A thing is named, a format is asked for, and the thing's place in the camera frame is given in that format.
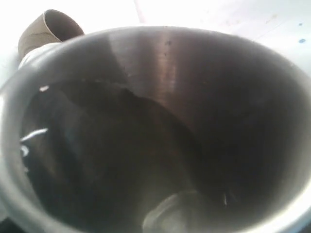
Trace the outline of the brown wooden cup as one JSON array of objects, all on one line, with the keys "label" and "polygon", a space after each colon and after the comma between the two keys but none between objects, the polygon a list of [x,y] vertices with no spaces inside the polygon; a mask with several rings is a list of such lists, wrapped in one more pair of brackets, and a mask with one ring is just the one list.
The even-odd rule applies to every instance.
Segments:
[{"label": "brown wooden cup", "polygon": [[22,59],[29,52],[49,43],[61,43],[84,31],[75,20],[63,12],[49,9],[35,19],[22,33],[18,41],[18,54]]}]

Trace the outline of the stainless steel cup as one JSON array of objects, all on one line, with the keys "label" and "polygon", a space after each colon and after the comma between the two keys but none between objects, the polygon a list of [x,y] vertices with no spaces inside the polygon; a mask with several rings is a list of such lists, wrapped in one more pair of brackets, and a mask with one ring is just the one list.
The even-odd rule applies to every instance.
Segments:
[{"label": "stainless steel cup", "polygon": [[1,88],[0,200],[29,233],[298,233],[311,78],[207,30],[71,39]]}]

